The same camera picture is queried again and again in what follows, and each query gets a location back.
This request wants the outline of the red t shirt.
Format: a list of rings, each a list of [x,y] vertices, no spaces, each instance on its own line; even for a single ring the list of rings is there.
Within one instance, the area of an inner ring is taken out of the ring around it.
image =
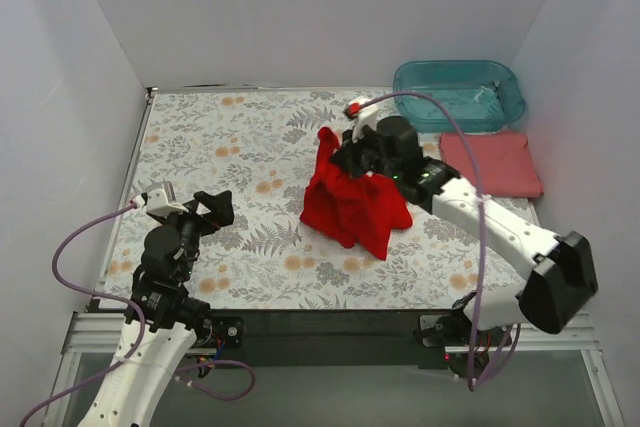
[[[332,163],[340,142],[330,128],[321,128],[318,139],[300,221],[347,249],[359,244],[386,259],[391,233],[413,226],[406,201],[392,180],[378,174],[353,179]]]

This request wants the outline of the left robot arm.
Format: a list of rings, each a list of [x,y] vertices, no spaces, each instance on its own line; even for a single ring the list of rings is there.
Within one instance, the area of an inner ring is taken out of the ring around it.
[[[200,255],[200,241],[234,222],[232,194],[194,193],[176,202],[167,183],[142,196],[154,219],[133,273],[132,306],[124,320],[110,370],[83,426],[147,426],[162,394],[190,347],[205,345],[213,333],[208,303],[186,288]]]

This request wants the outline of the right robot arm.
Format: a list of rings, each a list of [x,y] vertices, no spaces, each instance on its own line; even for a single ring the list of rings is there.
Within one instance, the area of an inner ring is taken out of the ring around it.
[[[417,337],[435,345],[475,344],[488,331],[529,323],[558,334],[598,290],[589,241],[541,228],[491,198],[480,200],[456,169],[423,153],[416,130],[401,116],[345,131],[334,164],[353,177],[380,174],[401,196],[461,228],[506,260],[521,282],[456,301]]]

